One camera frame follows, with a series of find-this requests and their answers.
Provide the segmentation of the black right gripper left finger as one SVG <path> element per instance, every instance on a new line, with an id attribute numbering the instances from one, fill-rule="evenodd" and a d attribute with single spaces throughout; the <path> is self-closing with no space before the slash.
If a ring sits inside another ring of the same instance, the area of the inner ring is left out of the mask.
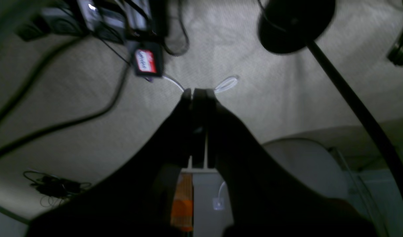
<path id="1" fill-rule="evenodd" d="M 29 237 L 181 237 L 171 211 L 190 151 L 192 92 L 116 172 L 84 194 L 31 221 Z"/>

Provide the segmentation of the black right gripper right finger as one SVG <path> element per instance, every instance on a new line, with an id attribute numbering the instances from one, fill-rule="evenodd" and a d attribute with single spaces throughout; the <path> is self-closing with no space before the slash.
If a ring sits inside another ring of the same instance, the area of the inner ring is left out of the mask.
<path id="1" fill-rule="evenodd" d="M 195 120 L 208 136 L 208 165 L 224 178 L 234 224 L 224 237 L 376 237 L 348 204 L 325 198 L 272 159 L 213 90 L 195 89 Z"/>

